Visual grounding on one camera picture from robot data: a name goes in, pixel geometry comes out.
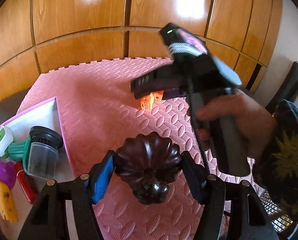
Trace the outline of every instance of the textured mat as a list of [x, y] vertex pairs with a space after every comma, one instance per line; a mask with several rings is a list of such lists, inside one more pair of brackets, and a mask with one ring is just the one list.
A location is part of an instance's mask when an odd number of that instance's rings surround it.
[[[154, 102], [151, 111], [144, 111], [130, 93], [132, 78], [170, 62], [161, 58], [125, 58], [53, 70], [40, 75], [18, 112], [57, 96], [75, 175], [89, 172], [108, 150], [122, 146], [125, 138], [152, 131], [170, 137], [181, 151], [188, 150], [200, 163], [185, 100]], [[211, 173], [229, 182], [238, 183], [242, 179], [221, 174], [216, 159], [210, 152], [206, 154]], [[259, 192], [251, 176], [244, 179]], [[202, 210], [203, 206], [192, 198], [182, 172], [170, 184], [166, 201], [150, 206], [138, 203], [129, 186], [113, 175], [105, 198], [94, 208], [98, 222], [112, 239], [143, 240], [192, 239]]]

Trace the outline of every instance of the dark brown pumpkin-shaped object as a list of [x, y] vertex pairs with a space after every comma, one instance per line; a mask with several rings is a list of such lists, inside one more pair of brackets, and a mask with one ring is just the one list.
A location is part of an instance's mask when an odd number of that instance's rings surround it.
[[129, 184], [144, 205], [166, 199], [168, 184], [177, 179], [181, 170], [180, 161], [179, 145], [156, 132], [127, 138], [114, 155], [116, 174]]

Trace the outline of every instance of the human hand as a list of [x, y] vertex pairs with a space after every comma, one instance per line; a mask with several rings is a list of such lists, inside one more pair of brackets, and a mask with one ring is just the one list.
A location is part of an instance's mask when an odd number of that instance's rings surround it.
[[[248, 142], [248, 156], [260, 158], [277, 125], [275, 118], [251, 97], [236, 89], [234, 95], [219, 96], [197, 110], [199, 121], [213, 121], [223, 116], [233, 116], [240, 132]], [[210, 131], [199, 129], [200, 139], [209, 145]]]

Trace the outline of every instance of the white wall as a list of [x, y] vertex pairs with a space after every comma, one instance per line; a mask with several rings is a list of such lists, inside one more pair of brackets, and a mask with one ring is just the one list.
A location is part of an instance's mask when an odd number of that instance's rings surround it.
[[267, 72], [255, 92], [266, 106], [278, 91], [294, 61], [298, 62], [298, 9], [291, 0], [282, 0], [282, 15], [276, 46]]

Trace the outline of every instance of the orange cube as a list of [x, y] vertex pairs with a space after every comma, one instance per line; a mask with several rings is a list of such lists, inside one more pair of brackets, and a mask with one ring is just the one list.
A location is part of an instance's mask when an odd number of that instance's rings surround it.
[[153, 99], [154, 99], [154, 101], [161, 102], [162, 96], [163, 96], [163, 90], [153, 92]]
[[141, 98], [141, 109], [142, 110], [151, 110], [153, 104], [153, 94], [144, 96]]

